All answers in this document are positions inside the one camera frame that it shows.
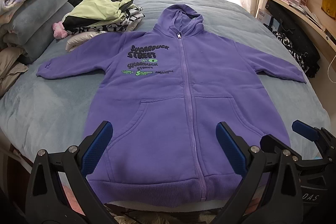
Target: bed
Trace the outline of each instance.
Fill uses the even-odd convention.
[[[275,36],[236,4],[225,0],[134,0],[134,3],[143,7],[146,16],[136,30],[151,30],[166,7],[184,3],[203,15],[207,31],[273,54],[299,68]],[[66,54],[66,40],[54,40],[0,100],[1,130],[31,161],[42,148],[53,153],[80,144],[91,100],[104,77],[104,72],[98,70],[57,80],[36,77],[44,61]],[[291,129],[292,122],[299,119],[330,130],[329,116],[309,81],[306,78],[305,85],[267,75],[259,77],[285,123],[292,148],[303,159],[313,159],[318,153],[316,146]]]

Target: ribbed hem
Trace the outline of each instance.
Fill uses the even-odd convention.
[[[240,180],[241,176],[236,174],[206,176],[206,200],[228,199]],[[136,201],[154,206],[177,207],[200,202],[202,196],[198,179],[159,184],[124,184],[100,180],[88,182],[102,203]]]

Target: green logo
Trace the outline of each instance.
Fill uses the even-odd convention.
[[[136,76],[139,76],[139,75],[148,75],[150,73],[153,73],[152,71],[137,71],[136,72]]]

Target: hoodie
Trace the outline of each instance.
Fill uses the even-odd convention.
[[[105,71],[83,137],[103,120],[113,137],[88,182],[102,203],[156,206],[225,200],[238,186],[215,129],[226,122],[249,145],[272,134],[290,145],[257,73],[305,83],[297,67],[204,30],[187,5],[166,8],[149,32],[100,34],[43,63],[46,79]]]

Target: metal bolt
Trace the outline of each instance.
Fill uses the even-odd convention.
[[[285,156],[290,156],[291,155],[291,152],[287,149],[285,150],[282,150],[282,153],[285,155]]]
[[[43,155],[45,154],[45,150],[44,150],[44,149],[41,149],[41,150],[39,150],[39,151],[37,152],[37,154],[38,154],[39,156],[43,156]]]
[[[68,150],[69,150],[70,153],[74,153],[74,152],[77,151],[77,146],[76,145],[72,145],[72,146],[69,147]]]
[[[253,146],[251,146],[251,151],[253,153],[258,153],[260,151],[260,148],[258,146],[253,145]]]

